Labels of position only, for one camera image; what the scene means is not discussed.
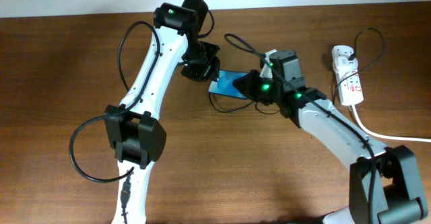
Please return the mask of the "blue screen smartphone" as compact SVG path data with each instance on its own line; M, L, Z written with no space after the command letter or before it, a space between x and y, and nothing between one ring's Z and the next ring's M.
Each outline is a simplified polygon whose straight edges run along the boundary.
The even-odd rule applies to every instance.
M208 92L231 98L246 100L247 97L242 95L234 86L233 81L245 76L246 73L238 71L220 71L220 77L217 81L212 81L209 85Z

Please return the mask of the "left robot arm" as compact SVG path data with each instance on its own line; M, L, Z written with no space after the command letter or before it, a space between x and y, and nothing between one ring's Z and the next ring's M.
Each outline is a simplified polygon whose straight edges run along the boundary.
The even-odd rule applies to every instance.
M106 107L104 123L121 176L113 223L146 222L150 174L167 138L160 109L174 70L182 67L182 75L193 81L217 81L220 76L220 48L200 35L209 14L204 0L158 7L151 45L135 82L119 106Z

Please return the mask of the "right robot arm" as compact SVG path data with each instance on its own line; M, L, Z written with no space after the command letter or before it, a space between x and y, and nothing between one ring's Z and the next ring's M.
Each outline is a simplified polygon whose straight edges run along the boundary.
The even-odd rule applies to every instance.
M232 85L245 97L275 103L281 114L316 137L350 173L349 204L303 223L406 224L428 216L428 202L414 153L389 147L343 116L319 90L307 87L293 50L260 55L252 70Z

